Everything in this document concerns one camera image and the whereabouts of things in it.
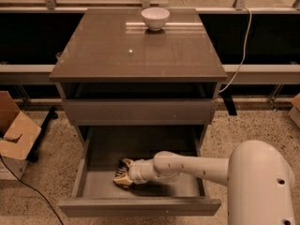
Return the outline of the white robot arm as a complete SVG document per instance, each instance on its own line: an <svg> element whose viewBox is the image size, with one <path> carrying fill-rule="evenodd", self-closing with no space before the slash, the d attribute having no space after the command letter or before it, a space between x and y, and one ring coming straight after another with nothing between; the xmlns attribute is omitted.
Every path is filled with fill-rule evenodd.
<svg viewBox="0 0 300 225"><path fill-rule="evenodd" d="M186 157L168 151L151 159L124 158L113 181L129 187L172 181L182 173L227 188L228 225L296 225L293 170L276 148L262 141L242 142L228 158Z"/></svg>

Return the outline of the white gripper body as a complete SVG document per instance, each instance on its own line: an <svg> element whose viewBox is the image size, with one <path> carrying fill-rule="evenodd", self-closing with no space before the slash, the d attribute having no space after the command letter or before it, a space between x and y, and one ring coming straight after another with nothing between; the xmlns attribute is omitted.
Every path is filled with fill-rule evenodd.
<svg viewBox="0 0 300 225"><path fill-rule="evenodd" d="M145 184L154 177L152 159L135 160L129 167L129 177L135 184Z"/></svg>

